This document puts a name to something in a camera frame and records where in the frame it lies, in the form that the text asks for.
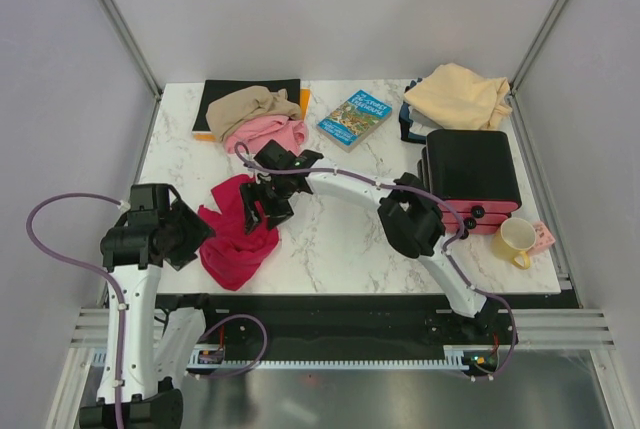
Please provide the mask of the black pink drawer organizer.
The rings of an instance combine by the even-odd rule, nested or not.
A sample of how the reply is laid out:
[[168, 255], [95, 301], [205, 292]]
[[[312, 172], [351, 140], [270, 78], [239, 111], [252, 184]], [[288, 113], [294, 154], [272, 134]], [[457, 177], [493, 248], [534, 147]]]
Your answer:
[[492, 235], [522, 205], [506, 133], [437, 129], [426, 136], [418, 176], [426, 189], [449, 204], [442, 207], [448, 233]]

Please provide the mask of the magenta t shirt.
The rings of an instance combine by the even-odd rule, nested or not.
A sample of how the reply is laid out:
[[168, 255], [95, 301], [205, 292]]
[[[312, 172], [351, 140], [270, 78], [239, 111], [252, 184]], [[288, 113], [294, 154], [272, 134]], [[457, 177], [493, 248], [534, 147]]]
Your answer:
[[245, 233], [240, 186], [253, 181], [246, 174], [227, 179], [211, 189], [218, 210], [200, 205], [197, 211], [215, 232], [200, 247], [201, 263], [222, 288], [230, 291], [238, 291], [247, 283], [280, 242], [279, 231], [268, 229], [264, 222], [251, 234]]

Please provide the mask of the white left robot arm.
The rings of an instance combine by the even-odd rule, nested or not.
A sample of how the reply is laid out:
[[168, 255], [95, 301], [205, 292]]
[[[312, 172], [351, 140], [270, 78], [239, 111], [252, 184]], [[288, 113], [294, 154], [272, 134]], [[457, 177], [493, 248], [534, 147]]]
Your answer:
[[164, 265], [194, 261], [213, 230], [170, 184], [134, 185], [129, 208], [100, 243], [109, 282], [106, 357], [96, 402], [79, 411], [82, 428], [178, 428], [180, 385], [197, 342], [219, 331], [204, 308], [170, 312], [154, 337], [156, 295]]

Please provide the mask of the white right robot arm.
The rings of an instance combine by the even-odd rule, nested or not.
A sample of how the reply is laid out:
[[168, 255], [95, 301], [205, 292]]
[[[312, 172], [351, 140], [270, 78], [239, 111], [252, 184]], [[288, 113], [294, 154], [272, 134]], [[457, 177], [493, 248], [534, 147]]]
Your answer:
[[257, 154], [237, 143], [234, 153], [256, 179], [240, 185], [244, 231], [264, 224], [271, 230], [294, 215], [289, 199], [300, 193], [332, 196], [377, 214], [388, 244], [397, 253], [420, 262], [445, 294], [458, 317], [458, 330], [467, 341], [483, 341], [494, 330], [500, 303], [480, 290], [453, 260], [446, 237], [440, 200], [410, 173], [397, 179], [340, 168], [321, 153], [296, 155], [274, 140]]

